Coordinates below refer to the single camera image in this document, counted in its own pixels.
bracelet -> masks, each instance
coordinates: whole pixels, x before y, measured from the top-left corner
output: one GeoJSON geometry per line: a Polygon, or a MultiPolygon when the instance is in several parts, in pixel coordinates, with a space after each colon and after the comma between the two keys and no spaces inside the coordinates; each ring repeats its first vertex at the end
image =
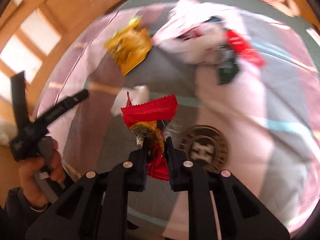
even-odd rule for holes
{"type": "Polygon", "coordinates": [[[35,211],[35,212],[37,212],[37,213],[43,213],[43,212],[47,209],[47,207],[48,207],[48,204],[45,204],[45,205],[44,205],[44,208],[41,209],[41,210],[37,210],[37,209],[35,209],[35,208],[33,208],[33,207],[30,207],[30,208],[31,208],[31,210],[33,210],[33,211],[35,211]]]}

finger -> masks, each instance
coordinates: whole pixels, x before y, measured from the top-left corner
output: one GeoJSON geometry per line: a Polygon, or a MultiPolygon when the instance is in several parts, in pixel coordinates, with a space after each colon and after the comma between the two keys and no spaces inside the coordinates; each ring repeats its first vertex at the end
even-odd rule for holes
{"type": "Polygon", "coordinates": [[[63,175],[63,173],[64,173],[63,167],[60,166],[51,172],[50,179],[53,181],[57,181],[63,175]]]}
{"type": "Polygon", "coordinates": [[[44,166],[44,159],[41,157],[28,158],[21,162],[19,167],[20,180],[30,179],[33,173],[44,166]]]}
{"type": "Polygon", "coordinates": [[[55,139],[52,139],[52,149],[58,150],[58,142],[55,139]]]}
{"type": "Polygon", "coordinates": [[[50,160],[50,166],[53,169],[57,169],[58,167],[62,166],[61,156],[57,151],[53,152],[52,158],[50,160]]]}
{"type": "Polygon", "coordinates": [[[61,184],[62,182],[64,182],[65,179],[66,179],[66,175],[65,173],[63,173],[63,175],[59,179],[57,179],[57,182],[61,184]]]}

person's arm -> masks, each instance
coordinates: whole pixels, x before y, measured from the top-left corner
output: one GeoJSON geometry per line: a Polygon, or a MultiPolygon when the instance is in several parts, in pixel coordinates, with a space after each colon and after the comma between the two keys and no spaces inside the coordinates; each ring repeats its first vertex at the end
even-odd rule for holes
{"type": "MultiPolygon", "coordinates": [[[[53,157],[50,166],[53,168],[50,179],[62,183],[65,173],[61,164],[57,142],[53,140],[53,157]]],[[[35,183],[33,173],[44,165],[43,158],[29,158],[21,162],[19,167],[19,180],[21,187],[11,189],[4,206],[4,213],[20,236],[25,236],[28,228],[47,209],[49,201],[35,183]]]]}

person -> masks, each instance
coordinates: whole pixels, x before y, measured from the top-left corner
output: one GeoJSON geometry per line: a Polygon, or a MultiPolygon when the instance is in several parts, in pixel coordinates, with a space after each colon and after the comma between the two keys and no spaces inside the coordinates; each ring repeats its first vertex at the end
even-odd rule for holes
{"type": "MultiPolygon", "coordinates": [[[[66,175],[57,151],[56,140],[52,140],[52,148],[54,152],[50,160],[52,167],[50,179],[60,184],[65,180],[66,175]]],[[[14,234],[14,238],[11,239],[25,239],[28,228],[47,210],[49,201],[32,177],[33,173],[44,164],[44,159],[41,157],[28,158],[21,162],[20,187],[9,190],[4,209],[0,210],[0,220],[3,221],[1,228],[4,228],[0,230],[2,231],[0,236],[6,234],[5,230],[7,230],[7,234],[14,234]]]]}

circular emblem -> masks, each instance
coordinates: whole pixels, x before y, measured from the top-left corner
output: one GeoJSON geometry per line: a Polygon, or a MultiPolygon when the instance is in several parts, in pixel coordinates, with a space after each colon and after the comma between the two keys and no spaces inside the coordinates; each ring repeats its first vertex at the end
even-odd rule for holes
{"type": "Polygon", "coordinates": [[[205,170],[219,172],[227,161],[229,144],[219,130],[196,125],[185,131],[179,149],[205,170]]]}

